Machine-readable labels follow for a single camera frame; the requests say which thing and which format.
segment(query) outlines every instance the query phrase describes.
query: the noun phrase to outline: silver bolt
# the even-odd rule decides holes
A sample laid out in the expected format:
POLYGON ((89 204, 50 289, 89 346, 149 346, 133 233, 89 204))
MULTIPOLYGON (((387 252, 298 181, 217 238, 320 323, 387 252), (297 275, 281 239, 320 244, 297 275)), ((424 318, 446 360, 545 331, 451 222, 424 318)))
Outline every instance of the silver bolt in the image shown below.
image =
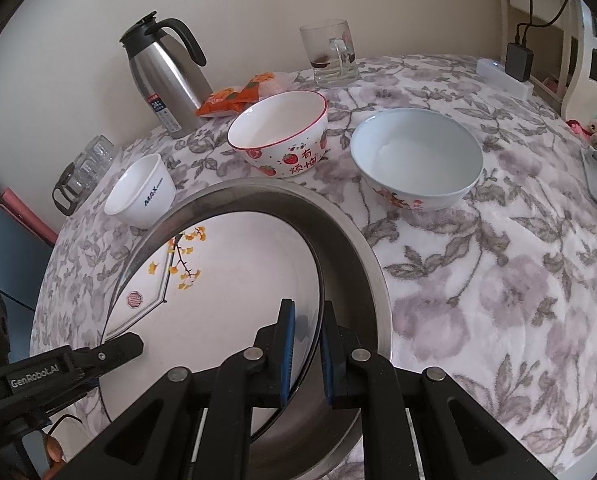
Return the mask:
POLYGON ((248 361, 258 361, 262 357, 262 350, 256 346, 250 346, 243 352, 243 357, 248 361))
POLYGON ((187 377, 188 370, 182 366, 178 366, 176 368, 172 368, 167 373, 167 378, 171 380, 173 383, 179 383, 187 377))
POLYGON ((357 348, 355 350, 352 350, 352 359, 354 359, 355 361, 360 361, 361 363, 364 363, 365 361, 370 359, 370 356, 370 351, 366 350, 365 348, 357 348))
POLYGON ((444 380, 446 373, 443 368, 433 366, 425 371, 425 375, 427 375, 429 380, 438 382, 444 380))

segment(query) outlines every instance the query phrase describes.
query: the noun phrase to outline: tablecloth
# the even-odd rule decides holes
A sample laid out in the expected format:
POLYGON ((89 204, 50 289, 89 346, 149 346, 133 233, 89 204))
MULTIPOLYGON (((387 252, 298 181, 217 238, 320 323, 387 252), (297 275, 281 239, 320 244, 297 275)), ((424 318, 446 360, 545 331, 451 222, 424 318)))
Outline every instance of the tablecloth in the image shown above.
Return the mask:
MULTIPOLYGON (((393 362, 438 365, 553 472, 597 440, 597 205, 587 195, 580 143, 539 98, 519 101, 476 74, 476 59, 365 59, 361 78, 322 89, 328 151, 290 178, 347 213, 384 269, 394 321, 393 362), (384 108, 437 110, 482 145, 485 168, 453 208, 391 206, 361 179, 349 143, 384 108)), ((315 88, 310 71, 296 85, 315 88)), ((258 174, 227 144, 230 119, 173 140, 126 147, 109 182, 67 219, 36 309, 32 353, 100 343, 115 280, 144 232, 103 212, 122 172, 159 152, 176 203, 216 182, 258 174)), ((93 433, 105 427, 98 392, 74 407, 93 433)), ((332 478, 363 474, 362 448, 332 478)))

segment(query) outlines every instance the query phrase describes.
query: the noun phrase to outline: stainless steel bowl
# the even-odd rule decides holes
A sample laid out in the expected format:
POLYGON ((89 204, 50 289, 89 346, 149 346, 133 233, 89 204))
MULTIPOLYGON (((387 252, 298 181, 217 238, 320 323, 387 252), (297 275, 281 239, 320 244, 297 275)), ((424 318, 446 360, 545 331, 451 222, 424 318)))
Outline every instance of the stainless steel bowl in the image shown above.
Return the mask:
MULTIPOLYGON (((231 180, 195 193, 160 219, 139 242, 112 298, 162 244, 183 229, 224 213, 258 211, 290 223, 312 244, 322 267, 325 299, 339 324, 361 344, 391 357, 392 317, 381 266, 356 225, 337 206, 304 187, 281 180, 231 180)), ((317 352, 287 408, 250 446, 249 478, 317 480, 351 452, 361 437, 357 410, 331 410, 323 395, 317 352)))

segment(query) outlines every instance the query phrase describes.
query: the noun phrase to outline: small white bowl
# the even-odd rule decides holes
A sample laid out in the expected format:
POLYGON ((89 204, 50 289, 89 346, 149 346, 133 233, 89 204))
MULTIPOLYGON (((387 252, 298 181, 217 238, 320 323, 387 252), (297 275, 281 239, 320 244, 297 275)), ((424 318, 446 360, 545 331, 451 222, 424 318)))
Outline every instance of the small white bowl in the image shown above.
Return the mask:
POLYGON ((362 122, 352 158, 391 205, 436 211, 458 202, 483 171, 481 145, 463 126, 431 110, 384 110, 362 122))
POLYGON ((105 201, 105 214, 126 224, 149 229, 169 210, 176 187, 158 153, 132 164, 105 201))
POLYGON ((229 127, 227 142, 262 174, 293 176, 315 165, 327 146, 327 101, 294 90, 248 108, 229 127))

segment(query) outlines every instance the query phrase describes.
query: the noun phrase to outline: power adapter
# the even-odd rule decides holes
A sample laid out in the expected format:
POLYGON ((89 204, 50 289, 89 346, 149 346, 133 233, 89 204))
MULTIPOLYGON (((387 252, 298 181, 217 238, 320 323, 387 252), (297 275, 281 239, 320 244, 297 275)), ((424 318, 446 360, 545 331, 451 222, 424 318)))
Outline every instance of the power adapter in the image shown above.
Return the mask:
POLYGON ((518 43, 507 44, 507 56, 505 57, 505 73, 516 80, 525 83, 530 79, 534 52, 526 46, 518 43))

